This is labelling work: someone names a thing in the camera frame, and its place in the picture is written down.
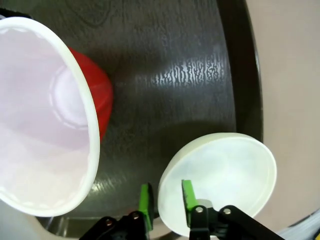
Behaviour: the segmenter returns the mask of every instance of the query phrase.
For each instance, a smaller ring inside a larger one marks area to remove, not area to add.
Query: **red cup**
[[[100,142],[107,131],[113,103],[113,89],[107,74],[90,58],[70,48],[89,86],[99,123]]]

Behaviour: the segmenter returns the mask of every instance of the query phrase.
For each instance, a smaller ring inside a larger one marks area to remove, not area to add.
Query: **cup rim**
[[[0,199],[11,207],[29,215],[38,217],[55,217],[66,214],[76,208],[88,195],[96,178],[100,156],[100,133],[98,116],[86,78],[79,64],[65,43],[48,27],[33,19],[25,17],[8,17],[0,20],[0,30],[22,28],[42,36],[58,52],[66,66],[70,69],[79,89],[84,111],[88,122],[89,154],[87,171],[79,191],[65,204],[52,209],[38,209],[23,205],[0,191]]]

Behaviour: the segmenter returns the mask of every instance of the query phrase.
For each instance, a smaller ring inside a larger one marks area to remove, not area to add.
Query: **green clip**
[[[183,194],[183,203],[186,216],[186,224],[190,228],[191,221],[191,211],[198,205],[194,188],[192,187],[191,180],[182,180],[182,194]]]
[[[143,184],[141,187],[139,212],[143,213],[146,221],[147,230],[150,232],[154,227],[154,194],[151,185]]]

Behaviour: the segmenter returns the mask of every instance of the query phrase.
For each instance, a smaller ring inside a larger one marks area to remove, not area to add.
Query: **plastic container lid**
[[[256,139],[214,133],[184,146],[171,160],[159,185],[158,211],[164,224],[188,237],[182,180],[191,180],[200,205],[216,211],[234,205],[251,217],[269,200],[276,183],[276,161]]]

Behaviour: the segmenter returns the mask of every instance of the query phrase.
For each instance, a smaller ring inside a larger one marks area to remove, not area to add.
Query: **gray surface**
[[[75,210],[39,218],[79,237],[102,216],[138,206],[140,186],[157,192],[173,155],[205,134],[235,132],[230,66],[215,0],[3,0],[91,57],[114,86],[94,185]]]

